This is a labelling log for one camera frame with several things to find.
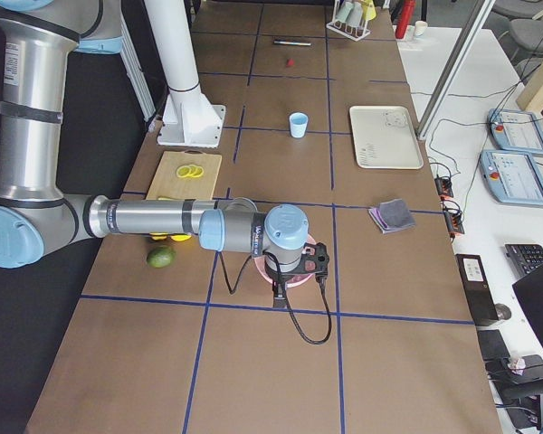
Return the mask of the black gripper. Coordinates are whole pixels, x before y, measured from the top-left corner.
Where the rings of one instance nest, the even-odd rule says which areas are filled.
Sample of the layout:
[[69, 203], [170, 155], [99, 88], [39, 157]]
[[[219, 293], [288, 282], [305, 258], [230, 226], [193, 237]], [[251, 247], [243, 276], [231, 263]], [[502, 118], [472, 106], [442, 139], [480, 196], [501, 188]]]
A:
[[273, 292], [273, 307], [285, 308], [287, 306], [287, 279], [279, 271], [273, 271], [271, 273], [271, 282]]

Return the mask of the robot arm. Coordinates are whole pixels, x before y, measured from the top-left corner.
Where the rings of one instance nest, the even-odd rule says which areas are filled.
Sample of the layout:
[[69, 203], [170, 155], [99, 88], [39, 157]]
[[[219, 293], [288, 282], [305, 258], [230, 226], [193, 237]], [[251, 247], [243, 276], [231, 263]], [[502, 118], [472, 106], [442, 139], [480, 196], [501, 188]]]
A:
[[274, 303], [288, 281], [317, 271], [306, 214], [293, 205], [260, 212], [244, 198], [217, 202], [111, 200], [66, 195], [56, 170], [70, 52], [117, 53], [118, 1], [0, 1], [5, 34], [0, 104], [0, 268], [13, 269], [76, 241], [110, 234], [185, 234], [202, 247], [263, 258]]

